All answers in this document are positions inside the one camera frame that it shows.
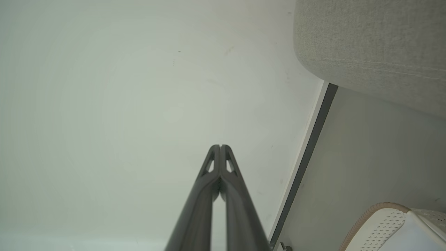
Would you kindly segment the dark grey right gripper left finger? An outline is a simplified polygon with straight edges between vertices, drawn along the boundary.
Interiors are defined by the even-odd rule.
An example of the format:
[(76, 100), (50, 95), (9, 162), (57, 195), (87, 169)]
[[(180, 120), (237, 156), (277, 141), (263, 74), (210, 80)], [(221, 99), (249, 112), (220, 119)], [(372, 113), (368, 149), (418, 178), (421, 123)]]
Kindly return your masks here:
[(213, 203), (219, 195), (220, 149), (220, 145), (210, 147), (165, 247), (166, 251), (211, 249)]

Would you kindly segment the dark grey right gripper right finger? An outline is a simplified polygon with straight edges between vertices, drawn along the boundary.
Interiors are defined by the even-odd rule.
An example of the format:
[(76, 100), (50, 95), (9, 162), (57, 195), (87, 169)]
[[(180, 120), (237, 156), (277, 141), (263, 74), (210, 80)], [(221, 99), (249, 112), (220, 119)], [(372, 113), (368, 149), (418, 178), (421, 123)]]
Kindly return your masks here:
[(269, 243), (232, 149), (220, 148), (220, 193), (226, 203), (228, 251), (268, 251)]

